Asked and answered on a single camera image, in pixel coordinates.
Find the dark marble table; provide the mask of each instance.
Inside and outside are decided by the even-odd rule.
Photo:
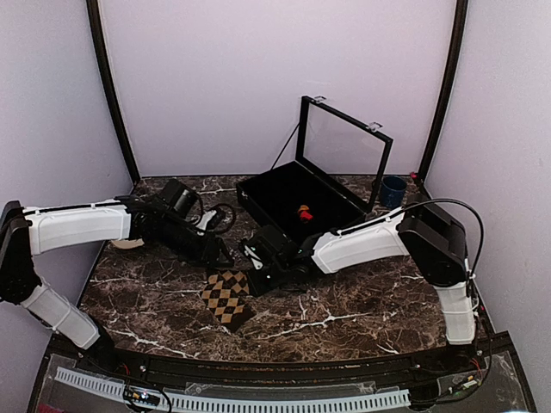
[[[234,205],[235,226],[224,239],[236,268],[249,268],[237,245],[258,228],[237,203],[244,176],[179,177],[206,207]],[[169,178],[146,178],[136,194],[151,194]],[[369,176],[337,179],[363,199]],[[414,191],[410,182],[408,191]],[[374,216],[384,212],[377,206]],[[403,354],[445,344],[445,324],[434,289],[409,257],[347,268],[303,285],[247,298],[256,316],[236,333],[222,327],[200,297],[201,268],[179,262],[160,245],[103,251],[81,308],[96,317],[119,348],[211,361],[294,362],[351,360]]]

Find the white wall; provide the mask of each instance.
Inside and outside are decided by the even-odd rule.
[[[428,180],[433,196],[464,200],[484,219],[478,284],[497,330],[511,333],[539,411],[551,411],[549,22],[549,1],[471,2]]]
[[[263,172],[302,95],[379,121],[395,139],[387,171],[417,170],[454,10],[455,0],[102,1],[140,172]]]
[[[128,193],[85,1],[0,2],[0,56],[0,207]],[[76,302],[97,252],[53,251],[36,257],[36,269]],[[49,336],[21,307],[0,304],[1,411],[26,411]]]

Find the black bracket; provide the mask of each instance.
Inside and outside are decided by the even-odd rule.
[[[6,204],[0,228],[0,299],[18,305],[42,285],[34,272],[28,222],[18,201]]]

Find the wire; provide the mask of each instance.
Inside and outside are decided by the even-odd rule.
[[[486,374],[484,374],[484,376],[479,381],[479,385],[474,387],[474,390],[472,390],[471,392],[469,392],[468,394],[466,394],[462,398],[451,398],[450,400],[441,400],[442,398],[445,398],[446,396],[450,396],[450,394],[448,392],[445,392],[445,393],[439,394],[435,398],[430,398],[430,399],[427,399],[427,400],[414,400],[414,399],[412,399],[412,400],[410,400],[412,402],[412,404],[429,404],[429,403],[450,404],[450,403],[460,402],[462,400],[465,400],[465,399],[470,398],[471,396],[473,396],[482,387],[482,385],[484,385],[484,383],[486,382],[488,376],[490,375],[490,371],[492,370],[493,348],[492,348],[492,334],[488,330],[488,328],[486,327],[485,320],[481,320],[480,322],[483,324],[484,331],[486,332],[486,336],[488,337],[488,357],[490,358],[490,360],[488,361],[488,367],[486,369]]]
[[[352,228],[340,231],[338,234],[339,235],[348,235],[348,234],[351,234],[353,232],[360,231],[364,228],[369,228],[370,226],[377,225],[377,224],[380,224],[382,222],[385,222],[387,219],[396,218],[400,214],[406,213],[407,211],[411,211],[412,209],[418,208],[420,206],[422,207],[422,206],[425,206],[425,205],[430,205],[430,204],[456,204],[456,205],[459,205],[461,207],[464,207],[464,208],[468,209],[474,215],[474,217],[477,219],[477,221],[479,223],[479,228],[480,228],[479,246],[478,246],[478,249],[476,251],[476,256],[474,257],[473,266],[469,269],[469,273],[474,274],[474,270],[476,269],[476,266],[479,263],[480,254],[482,252],[482,245],[484,245],[484,223],[482,222],[482,218],[480,217],[479,213],[472,206],[468,205],[467,203],[463,202],[462,200],[453,200],[453,199],[450,199],[450,198],[437,198],[437,199],[434,199],[434,200],[424,200],[424,201],[419,202],[417,204],[412,204],[410,206],[406,206],[404,208],[401,208],[396,213],[393,213],[390,216],[387,216],[385,218],[375,219],[375,220],[366,222],[363,225],[353,226]]]
[[[461,207],[464,207],[464,208],[468,209],[474,215],[476,220],[478,221],[479,228],[480,228],[479,246],[478,246],[478,249],[476,251],[476,255],[474,256],[473,266],[470,268],[470,273],[474,274],[474,270],[476,269],[476,266],[479,263],[480,254],[482,252],[482,246],[484,245],[484,223],[482,222],[482,218],[479,215],[479,213],[472,206],[468,205],[467,203],[463,202],[462,200],[453,200],[453,199],[450,199],[450,198],[437,198],[435,200],[424,200],[423,202],[419,202],[418,204],[413,204],[413,205],[410,205],[410,206],[406,206],[405,208],[402,208],[400,211],[392,214],[389,218],[390,219],[395,218],[395,217],[397,217],[398,215],[400,215],[402,213],[406,213],[407,211],[411,211],[412,209],[415,209],[417,207],[420,207],[420,206],[422,207],[424,205],[430,205],[430,204],[456,204],[456,205],[459,205]]]
[[[279,158],[282,157],[283,152],[287,149],[287,145],[289,145],[289,142],[291,142],[291,139],[293,138],[294,133],[296,132],[296,130],[299,128],[299,125],[300,125],[300,122],[297,123],[296,126],[294,127],[293,131],[291,132],[291,135],[287,139],[287,142],[285,142],[285,145],[283,146],[283,149],[280,150],[279,155],[277,156],[277,158],[274,161],[274,164],[272,165],[272,167],[269,170],[272,170],[273,168],[275,168],[275,166],[277,165],[277,161],[279,161]]]
[[[476,373],[478,374],[479,378],[482,379],[482,369],[480,369],[479,361],[476,359],[472,359],[471,364],[476,367]]]
[[[124,376],[122,374],[118,374],[118,373],[113,373],[113,372],[110,372],[109,370],[106,370],[105,368],[103,367],[100,367],[98,366],[90,357],[86,357],[86,360],[91,364],[93,365],[94,367],[97,367],[99,368],[100,370],[102,370],[104,373],[106,373],[108,376],[110,377],[113,377],[115,379],[121,379],[121,380],[124,380],[125,382],[125,386],[128,386],[129,385],[129,382],[131,380],[134,380],[134,381],[137,381],[138,383],[141,383],[143,385],[148,385],[149,387],[152,387],[153,389],[155,389],[156,391],[158,391],[159,393],[161,393],[164,397],[164,400],[166,400],[166,403],[169,405],[169,409],[168,409],[168,413],[172,413],[172,402],[170,401],[170,398],[168,397],[168,395],[164,392],[163,389],[161,389],[158,385],[156,385],[155,383],[151,383],[147,380],[143,380],[143,379],[138,379],[138,378],[135,378],[135,377],[130,377],[130,376]]]
[[[202,217],[202,215],[204,213],[203,201],[202,201],[201,197],[198,194],[197,194],[197,197],[198,197],[198,201],[199,201],[199,208],[200,208],[200,214],[201,214],[200,217]],[[185,227],[189,228],[192,231],[200,232],[200,233],[211,233],[211,234],[215,234],[215,235],[224,234],[224,233],[226,233],[226,232],[228,232],[232,229],[232,227],[235,224],[235,221],[237,219],[237,212],[236,212],[236,210],[233,206],[231,206],[229,204],[226,204],[226,203],[216,204],[214,206],[214,208],[223,206],[223,207],[227,207],[232,212],[232,218],[230,220],[230,223],[225,228],[223,228],[221,230],[216,230],[216,229],[214,229],[214,230],[208,230],[208,229],[202,230],[202,229],[197,228],[197,226],[196,226],[197,223],[196,222],[187,221],[186,219],[182,218],[182,216],[180,216],[180,214],[175,213],[174,211],[171,211],[170,209],[154,205],[151,202],[146,202],[146,201],[142,200],[141,198],[139,198],[135,195],[120,196],[117,199],[123,200],[123,202],[126,202],[126,205],[128,205],[129,207],[137,208],[138,211],[155,212],[155,213],[165,214],[165,215],[169,216],[170,218],[172,218],[173,220],[175,220],[178,224],[180,224],[182,226],[185,226]]]

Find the checkerboard pattern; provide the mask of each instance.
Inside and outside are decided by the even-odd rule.
[[[236,331],[255,315],[243,299],[246,295],[249,295],[249,284],[242,271],[210,274],[201,292],[207,308],[230,331]]]

